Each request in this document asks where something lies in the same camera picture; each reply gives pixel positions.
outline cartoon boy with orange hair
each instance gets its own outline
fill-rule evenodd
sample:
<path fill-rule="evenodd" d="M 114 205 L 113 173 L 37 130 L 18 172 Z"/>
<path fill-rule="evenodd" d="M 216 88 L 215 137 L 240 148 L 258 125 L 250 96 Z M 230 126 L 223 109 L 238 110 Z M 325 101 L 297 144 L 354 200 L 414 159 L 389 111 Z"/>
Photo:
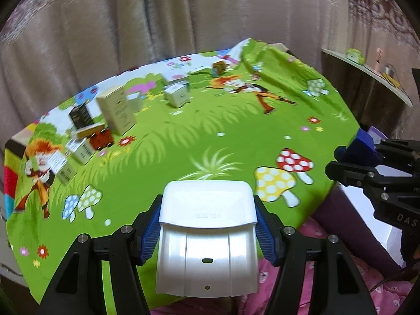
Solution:
<path fill-rule="evenodd" d="M 48 211 L 48 198 L 50 187 L 54 182 L 55 176 L 50 171 L 48 159 L 56 150 L 62 150 L 62 146 L 53 145 L 51 141 L 42 138 L 35 139 L 28 145 L 25 150 L 25 157 L 27 159 L 25 174 L 28 177 L 32 177 L 33 186 L 30 192 L 26 194 L 18 206 L 16 206 L 13 211 L 14 213 L 25 212 L 29 195 L 37 190 L 44 212 L 44 219 L 47 220 L 50 217 L 50 212 Z"/>

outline tall beige box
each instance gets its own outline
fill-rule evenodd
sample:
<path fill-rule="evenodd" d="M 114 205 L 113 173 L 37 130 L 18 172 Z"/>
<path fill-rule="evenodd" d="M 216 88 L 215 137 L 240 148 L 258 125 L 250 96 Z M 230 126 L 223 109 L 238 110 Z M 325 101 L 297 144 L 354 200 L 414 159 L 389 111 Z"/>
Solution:
<path fill-rule="evenodd" d="M 122 86 L 113 86 L 97 94 L 96 101 L 109 127 L 118 135 L 123 135 L 136 124 Z"/>

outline white plastic holder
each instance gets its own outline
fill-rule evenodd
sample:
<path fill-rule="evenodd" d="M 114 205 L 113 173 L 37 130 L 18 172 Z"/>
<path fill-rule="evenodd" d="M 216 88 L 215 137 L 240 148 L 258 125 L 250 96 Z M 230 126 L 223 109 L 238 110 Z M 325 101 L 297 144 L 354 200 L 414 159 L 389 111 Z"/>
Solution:
<path fill-rule="evenodd" d="M 259 289 L 253 191 L 243 181 L 173 181 L 163 192 L 156 292 L 233 297 Z"/>

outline yellow mushroom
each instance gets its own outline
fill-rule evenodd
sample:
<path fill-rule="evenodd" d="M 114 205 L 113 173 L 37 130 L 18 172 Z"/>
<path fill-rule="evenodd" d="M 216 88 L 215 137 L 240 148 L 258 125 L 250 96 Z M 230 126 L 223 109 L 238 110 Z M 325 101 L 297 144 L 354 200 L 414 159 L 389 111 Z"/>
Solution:
<path fill-rule="evenodd" d="M 257 181 L 257 195 L 262 201 L 272 202 L 283 197 L 289 207 L 300 204 L 299 198 L 289 191 L 296 185 L 296 178 L 292 174 L 278 168 L 258 167 L 254 175 Z"/>

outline metal screw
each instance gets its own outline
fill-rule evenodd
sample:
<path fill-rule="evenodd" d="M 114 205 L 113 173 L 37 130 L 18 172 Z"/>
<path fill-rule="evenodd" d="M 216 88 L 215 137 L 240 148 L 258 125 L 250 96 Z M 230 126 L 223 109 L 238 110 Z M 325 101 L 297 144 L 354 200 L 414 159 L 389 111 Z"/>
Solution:
<path fill-rule="evenodd" d="M 81 235 L 79 235 L 79 237 L 77 237 L 77 241 L 79 243 L 85 243 L 85 242 L 87 242 L 88 239 L 89 239 L 89 237 L 87 236 L 87 234 L 81 234 Z"/>
<path fill-rule="evenodd" d="M 293 235 L 293 234 L 296 232 L 296 230 L 295 230 L 293 227 L 291 227 L 291 226 L 286 226 L 286 227 L 283 229 L 283 232 L 284 232 L 285 234 L 287 234 L 287 235 Z"/>
<path fill-rule="evenodd" d="M 121 227 L 121 232 L 122 233 L 130 233 L 131 231 L 133 231 L 133 226 L 131 225 L 124 225 L 123 227 Z"/>
<path fill-rule="evenodd" d="M 334 244 L 339 242 L 339 238 L 335 234 L 330 234 L 328 240 Z"/>

